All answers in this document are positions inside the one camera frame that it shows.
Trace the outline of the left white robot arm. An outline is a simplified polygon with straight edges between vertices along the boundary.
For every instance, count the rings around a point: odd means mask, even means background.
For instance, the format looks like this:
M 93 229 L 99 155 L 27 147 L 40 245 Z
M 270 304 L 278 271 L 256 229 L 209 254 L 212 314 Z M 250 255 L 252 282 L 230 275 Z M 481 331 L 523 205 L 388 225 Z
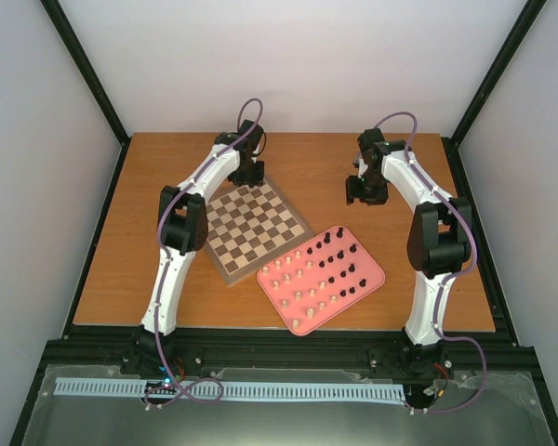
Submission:
M 176 329 L 179 298 L 196 253 L 208 236 L 206 205 L 221 184 L 256 187 L 264 178 L 258 147 L 264 130 L 246 120 L 234 133 L 218 135 L 201 164 L 179 185 L 165 186 L 159 199 L 156 239 L 159 265 L 143 329 L 167 336 Z

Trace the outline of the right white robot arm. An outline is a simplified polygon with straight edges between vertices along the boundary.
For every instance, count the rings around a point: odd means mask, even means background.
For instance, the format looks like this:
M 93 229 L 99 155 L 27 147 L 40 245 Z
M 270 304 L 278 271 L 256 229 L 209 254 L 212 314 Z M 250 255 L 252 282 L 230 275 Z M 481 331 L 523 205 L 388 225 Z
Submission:
M 345 180 L 346 203 L 385 204 L 394 187 L 413 212 L 406 253 L 416 283 L 405 334 L 414 346 L 441 340 L 450 288 L 472 257 L 472 207 L 455 198 L 427 174 L 402 139 L 388 141 L 378 128 L 357 139 L 358 173 Z

